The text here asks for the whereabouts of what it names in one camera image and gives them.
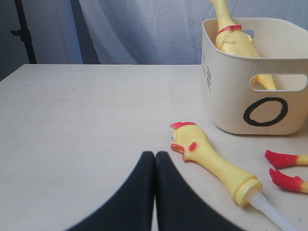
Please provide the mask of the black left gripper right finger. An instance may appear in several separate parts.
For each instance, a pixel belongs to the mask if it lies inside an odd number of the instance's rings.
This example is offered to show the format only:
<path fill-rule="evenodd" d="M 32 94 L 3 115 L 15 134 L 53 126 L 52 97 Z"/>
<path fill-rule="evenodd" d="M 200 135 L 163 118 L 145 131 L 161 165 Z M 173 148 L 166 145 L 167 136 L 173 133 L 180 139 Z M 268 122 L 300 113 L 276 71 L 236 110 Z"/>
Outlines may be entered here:
<path fill-rule="evenodd" d="M 160 231 L 241 231 L 188 185 L 168 152 L 156 154 L 156 213 Z"/>

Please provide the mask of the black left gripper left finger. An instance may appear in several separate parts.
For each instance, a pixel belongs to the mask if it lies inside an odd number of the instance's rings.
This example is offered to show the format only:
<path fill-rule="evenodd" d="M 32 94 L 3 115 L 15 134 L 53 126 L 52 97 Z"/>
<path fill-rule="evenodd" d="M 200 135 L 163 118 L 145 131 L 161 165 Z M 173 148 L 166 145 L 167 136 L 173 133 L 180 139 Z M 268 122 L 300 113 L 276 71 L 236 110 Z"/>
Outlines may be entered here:
<path fill-rule="evenodd" d="M 155 188 L 153 152 L 141 154 L 133 171 L 116 193 L 70 231 L 150 231 Z"/>

